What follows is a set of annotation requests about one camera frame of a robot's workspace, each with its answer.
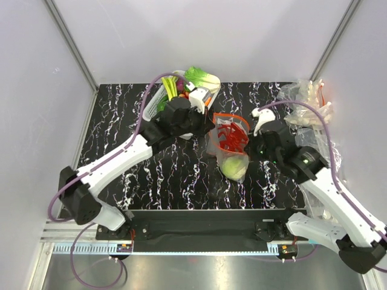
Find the white basket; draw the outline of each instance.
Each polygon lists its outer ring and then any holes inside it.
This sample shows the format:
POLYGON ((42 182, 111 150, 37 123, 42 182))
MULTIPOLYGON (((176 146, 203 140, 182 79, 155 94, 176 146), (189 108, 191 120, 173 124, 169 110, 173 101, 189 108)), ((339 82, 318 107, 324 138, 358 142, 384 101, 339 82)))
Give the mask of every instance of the white basket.
MULTIPOLYGON (((174 71, 174 73, 179 74, 181 76, 184 75, 185 71, 174 71)), ((214 93, 212 101, 216 98, 218 95, 220 89, 214 93)), ((151 101, 146 105, 144 112, 143 112, 143 119, 145 121, 150 121, 154 116, 157 114, 157 105, 161 101, 161 99, 167 94, 167 91, 165 90, 164 85, 161 85, 160 89, 156 92, 156 94, 151 98, 151 101)), ((191 138, 192 134, 184 134, 180 136, 180 138, 183 138, 185 140, 189 140, 191 138)))

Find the cable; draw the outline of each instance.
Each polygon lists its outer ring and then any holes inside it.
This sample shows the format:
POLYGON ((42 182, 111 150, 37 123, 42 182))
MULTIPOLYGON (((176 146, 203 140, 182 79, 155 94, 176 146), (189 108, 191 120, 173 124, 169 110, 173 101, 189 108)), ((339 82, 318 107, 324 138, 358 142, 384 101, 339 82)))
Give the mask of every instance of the cable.
POLYGON ((263 109, 268 109, 270 107, 273 107, 273 106, 277 106, 277 105, 281 105, 281 104, 297 104, 297 105, 300 105, 300 106, 303 106, 303 107, 306 107, 308 108, 309 110, 311 110, 316 116, 317 118, 320 120, 322 126, 324 127, 324 131, 325 131, 325 135, 327 136, 327 143, 328 143, 328 148, 329 148, 329 156, 330 156, 330 161, 331 161, 331 175, 332 175, 332 180, 333 180, 333 184, 334 186, 336 187, 337 191, 342 195, 342 197, 347 201, 347 203, 349 203, 349 205, 354 209, 354 211, 356 211, 356 213, 362 217, 362 219, 384 240, 387 242, 387 237, 380 231, 380 230, 377 230, 376 229, 376 226, 374 225, 373 222, 370 221, 370 219, 368 219, 368 217, 356 206, 356 204, 343 192, 343 190, 341 189, 340 185, 339 185, 339 182, 337 181, 337 176, 336 176, 336 171, 335 171, 335 168, 336 168, 336 162, 335 162, 335 159, 334 159, 334 153, 333 153, 333 148, 332 148, 332 143, 331 143, 331 135, 330 135, 330 132, 329 132, 329 129, 328 129, 328 125, 326 124, 326 122, 324 121, 324 118, 323 116, 321 116, 320 113, 318 113, 317 110, 315 110, 315 108, 309 106, 308 104, 305 104, 305 103, 302 103, 301 101, 296 101, 296 100, 284 100, 284 101, 275 101, 274 103, 271 103, 271 104, 267 104, 261 108, 259 108, 258 110, 261 111, 263 109))
POLYGON ((141 107, 140 107, 140 112, 138 114, 138 119, 137 119, 137 125, 135 127, 135 131, 133 133, 133 136, 130 140, 130 142, 121 150, 117 151, 115 154, 111 155, 109 158, 103 160, 101 163, 95 165, 91 170, 90 172, 85 172, 84 174, 80 175, 80 176, 77 176, 75 179, 73 179, 72 181, 70 181, 68 184, 66 184, 65 186, 63 186, 57 193, 56 195, 54 195, 54 197, 52 198, 52 200, 50 201, 50 204, 48 205, 48 208, 47 208, 47 212, 48 212, 48 218, 53 221, 53 222, 67 222, 67 221, 70 221, 72 218, 69 217, 69 218, 66 218, 66 219, 57 219, 53 216, 52 214, 52 211, 53 211, 53 206, 54 206, 54 203, 56 202, 56 200, 62 195, 65 193, 65 190, 68 189, 70 186, 72 186, 73 184, 75 184, 76 182, 80 181, 82 178, 88 176, 89 174, 91 174, 92 172, 96 171, 97 169, 101 168, 103 165, 105 165, 106 163, 110 162, 111 160, 113 160, 115 157, 119 156, 122 152, 124 152, 127 148, 129 148, 135 138, 137 137, 138 135, 138 132, 140 131, 140 126, 141 126, 141 120, 142 120, 142 115, 143 115, 143 111, 144 111, 144 108, 145 108, 145 103, 146 103, 146 99, 151 91, 151 88, 156 84, 156 82, 162 78, 162 77, 166 77, 166 76, 175 76, 175 77, 178 77, 180 78, 181 80, 183 80, 185 83, 190 83, 190 81, 188 81, 188 79, 186 79, 185 77, 179 75, 179 74, 175 74, 175 73, 172 73, 172 72, 167 72, 167 73, 164 73, 164 74, 160 74, 158 77, 156 77, 149 85, 148 87, 146 88, 144 94, 143 94, 143 101, 141 103, 141 107))
POLYGON ((297 240, 298 240, 298 237, 297 236, 294 236, 294 241, 293 243, 291 243, 292 245, 294 245, 297 249, 297 252, 298 252, 298 244, 297 244, 297 240))
MULTIPOLYGON (((106 163, 110 162, 111 160, 113 160, 115 157, 119 156, 121 153, 123 153, 127 148, 129 148, 135 138, 137 137, 138 133, 140 132, 140 126, 141 126, 141 120, 142 120, 142 115, 143 115, 143 111, 144 111, 144 108, 145 108, 145 104, 146 104, 146 99, 152 89, 152 87, 156 84, 156 82, 162 78, 162 77, 165 77, 165 76, 175 76, 175 77, 178 77, 180 79, 182 79, 185 83, 187 84, 190 84, 191 82, 188 81, 188 79, 186 79, 185 77, 179 75, 179 74, 175 74, 175 73, 171 73, 171 72, 167 72, 167 73, 164 73, 164 74, 160 74, 158 77, 156 77, 149 85, 148 87, 146 88, 144 94, 143 94, 143 100, 142 100, 142 103, 141 103, 141 107, 140 107, 140 112, 138 114, 138 119, 137 119, 137 125, 136 125, 136 128, 135 128, 135 131, 132 135, 132 138, 131 140, 129 141, 129 143, 127 145, 124 146, 123 149, 117 151, 115 154, 111 155, 109 158, 103 160, 101 163, 98 163, 97 165, 95 165, 91 170, 90 172, 85 172, 83 174, 81 174, 80 176, 77 176, 76 178, 74 178, 73 180, 71 180, 69 183, 65 184, 65 186, 63 186, 55 195, 54 197, 51 199, 50 201, 50 204, 48 205, 48 208, 47 208, 47 213, 48 213, 48 218, 53 221, 53 222, 66 222, 66 221, 70 221, 72 218, 69 217, 69 218, 65 218, 65 219, 57 219, 53 216, 52 214, 52 211, 53 211, 53 206, 54 206, 54 203, 56 202, 56 200, 62 195, 65 193, 66 189, 68 189, 70 186, 72 186, 73 184, 75 184, 76 182, 80 181, 82 178, 86 177, 87 175, 89 174, 92 174, 92 172, 96 171, 97 169, 101 168, 103 165, 105 165, 106 163)), ((86 282, 84 282, 80 277, 79 275, 77 274, 76 270, 75 270, 75 266, 74 266, 74 259, 73 259, 73 252, 74 252, 74 249, 75 249, 75 244, 77 243, 79 237, 89 228, 91 227, 92 225, 94 225, 95 223, 90 223, 89 225, 87 225, 79 234, 78 236, 75 238, 74 242, 73 242, 73 245, 71 246, 71 249, 70 249, 70 266, 71 266, 71 270, 75 276, 75 278, 78 280, 79 283, 81 283, 83 286, 86 286, 86 287, 89 287, 91 289, 110 289, 112 288, 114 285, 116 285, 118 283, 118 281, 120 280, 121 276, 122 276, 122 272, 123 270, 125 269, 125 273, 128 273, 127 270, 126 270, 126 267, 125 265, 123 264, 122 261, 116 259, 116 261, 118 261, 120 263, 120 266, 121 266, 121 269, 120 269, 120 274, 119 276, 117 277, 117 279, 111 283, 110 285, 108 286, 102 286, 102 287, 98 287, 98 286, 93 286, 93 285, 90 285, 86 282)))
POLYGON ((120 250, 120 253, 130 253, 130 254, 133 253, 133 242, 134 242, 135 231, 134 231, 134 229, 132 228, 129 232, 130 232, 130 234, 131 234, 131 241, 132 241, 131 249, 130 249, 130 251, 127 251, 127 250, 120 250))
MULTIPOLYGON (((104 261, 107 261, 107 260, 111 260, 109 257, 104 257, 104 258, 102 258, 102 259, 99 259, 99 260, 97 260, 97 261, 95 261, 93 264, 91 264, 91 266, 90 267, 88 267, 87 269, 84 269, 83 271, 81 271, 81 272, 78 272, 78 276, 80 277, 81 275, 83 275, 84 273, 86 273, 87 271, 89 271, 89 270, 91 270, 91 269, 93 269, 95 266, 97 266, 98 264, 100 264, 100 263, 102 263, 102 262, 104 262, 104 261)), ((128 269, 126 269, 126 266, 125 266, 125 264, 123 264, 123 269, 124 269, 124 271, 125 271, 125 281, 122 283, 123 285, 125 284, 125 282, 127 281, 127 279, 128 279, 128 269)), ((62 278, 64 281, 72 281, 72 280, 74 280, 74 279, 76 279, 75 278, 75 276, 73 276, 73 277, 71 277, 71 278, 62 278)))
POLYGON ((116 259, 116 260, 115 260, 115 261, 118 261, 119 264, 120 264, 120 266, 121 266, 120 274, 119 274, 118 277, 114 280, 114 282, 111 283, 111 284, 108 285, 108 286, 93 286, 93 285, 90 285, 90 284, 86 283, 85 281, 83 281, 83 280, 79 277, 78 273, 77 273, 76 270, 75 270, 74 259, 73 259, 73 258, 74 258, 74 249, 75 249, 75 245, 76 245, 77 241, 79 240, 79 238, 81 237, 81 235, 82 235, 89 227, 91 227, 91 226, 93 226, 93 225, 95 225, 94 222, 92 222, 92 223, 90 223, 89 225, 87 225, 82 231, 79 232, 78 236, 75 238, 75 240, 74 240, 74 242, 73 242, 73 244, 72 244, 72 246, 71 246, 71 249, 70 249, 70 267, 71 267, 71 270, 72 270, 72 272, 73 272, 73 274, 74 274, 75 279, 77 279, 78 282, 81 283, 83 286, 89 287, 89 288, 91 288, 91 289, 110 289, 110 288, 112 288, 115 284, 118 283, 118 281, 120 280, 120 278, 121 278, 121 276, 122 276, 122 272, 123 272, 123 269, 124 269, 124 264, 123 264, 123 262, 122 262, 121 260, 119 260, 119 259, 116 259))
POLYGON ((387 273, 387 269, 382 269, 382 268, 379 268, 378 266, 375 266, 374 269, 378 270, 378 271, 380 271, 382 273, 387 273))
MULTIPOLYGON (((316 245, 313 250, 311 250, 311 252, 309 254, 307 254, 306 256, 304 257, 301 257, 301 258, 298 258, 296 259, 296 261, 298 262, 301 262, 301 261, 305 261, 307 259, 309 259, 310 257, 312 257, 315 253, 316 253, 316 250, 317 248, 319 247, 319 245, 316 245)), ((264 258, 260 258, 260 257, 250 257, 251 259, 253 260, 258 260, 258 261, 262 261, 262 262, 275 262, 275 263, 282 263, 282 260, 279 260, 279 259, 275 259, 275 260, 272 260, 272 259, 264 259, 264 258)), ((288 263, 288 262, 292 262, 294 263, 294 260, 284 260, 285 263, 288 263)))
POLYGON ((321 105, 320 105, 320 108, 325 106, 325 99, 324 99, 324 95, 322 93, 322 87, 323 86, 324 86, 324 83, 321 83, 321 85, 317 89, 317 95, 319 94, 319 92, 321 93, 321 105))

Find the metal floor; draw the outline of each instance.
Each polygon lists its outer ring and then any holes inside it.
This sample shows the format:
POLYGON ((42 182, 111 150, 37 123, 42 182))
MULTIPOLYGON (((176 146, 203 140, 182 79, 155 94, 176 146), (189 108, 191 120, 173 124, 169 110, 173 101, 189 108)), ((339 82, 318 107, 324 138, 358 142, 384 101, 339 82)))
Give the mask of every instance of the metal floor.
MULTIPOLYGON (((300 256, 309 253, 311 246, 300 245, 300 256)), ((112 283, 119 266, 105 261, 90 268, 102 256, 76 255, 81 278, 95 286, 112 283)), ((275 257, 260 257, 276 260, 275 257)), ((313 257, 296 263, 262 262, 254 257, 198 257, 198 256, 132 256, 124 260, 128 279, 113 289, 305 289, 305 290, 365 290, 362 276, 346 267, 339 256, 320 247, 313 257)), ((89 289, 73 277, 68 255, 51 258, 45 290, 89 289)))

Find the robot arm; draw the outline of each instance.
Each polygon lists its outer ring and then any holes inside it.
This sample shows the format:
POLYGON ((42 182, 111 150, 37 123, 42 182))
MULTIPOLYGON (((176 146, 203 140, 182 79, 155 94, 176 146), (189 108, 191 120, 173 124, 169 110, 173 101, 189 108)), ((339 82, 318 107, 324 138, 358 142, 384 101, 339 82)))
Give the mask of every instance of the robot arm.
POLYGON ((366 210, 340 181, 342 192, 338 192, 328 163, 316 149, 297 146, 288 126, 275 120, 271 110, 254 110, 252 115, 259 117, 259 121, 246 148, 251 160, 276 163, 282 174, 302 184, 339 222, 339 225, 334 225, 302 213, 290 213, 284 221, 289 233, 335 251, 359 273, 368 272, 386 254, 387 244, 379 235, 386 235, 386 225, 366 210), (365 222, 364 216, 370 219, 374 228, 365 222))
POLYGON ((210 95, 208 89, 197 88, 186 98, 173 98, 151 121, 143 121, 139 134, 128 147, 127 141, 91 164, 78 168, 64 168, 59 187, 82 176, 69 187, 60 200, 79 225, 95 222, 114 232, 117 238, 125 236, 131 225, 131 212, 122 212, 98 198, 99 193, 116 177, 132 166, 154 156, 172 145, 176 137, 193 133, 204 135, 214 125, 203 100, 210 95))

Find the plastic bag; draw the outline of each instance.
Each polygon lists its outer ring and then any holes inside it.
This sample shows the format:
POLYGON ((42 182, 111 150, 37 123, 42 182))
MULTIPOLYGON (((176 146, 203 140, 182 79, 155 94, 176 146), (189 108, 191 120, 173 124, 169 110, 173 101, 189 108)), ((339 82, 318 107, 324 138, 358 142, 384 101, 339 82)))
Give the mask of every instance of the plastic bag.
POLYGON ((213 115, 215 128, 209 132, 207 153, 216 155, 223 175, 243 182, 249 166, 249 156, 244 152, 249 142, 249 124, 242 117, 232 114, 213 115))
MULTIPOLYGON (((318 130, 314 126, 312 126, 312 129, 299 128, 296 135, 296 144, 298 146, 315 148, 330 163, 327 136, 323 130, 318 130)), ((332 145, 336 161, 336 171, 338 172, 338 176, 343 179, 342 170, 339 170, 342 165, 342 157, 339 153, 338 145, 336 143, 332 143, 332 145)), ((337 224, 337 220, 317 197, 310 193, 302 184, 299 185, 299 188, 304 194, 305 208, 309 216, 337 224)))
MULTIPOLYGON (((321 88, 322 81, 298 80, 296 83, 285 85, 281 88, 277 99, 278 100, 297 100, 306 103, 315 108, 324 118, 326 123, 332 119, 333 108, 331 102, 325 104, 322 97, 321 88)), ((316 126, 321 128, 321 122, 317 116, 309 109, 296 105, 289 104, 289 108, 293 110, 290 115, 287 115, 284 120, 290 127, 295 126, 316 126)))

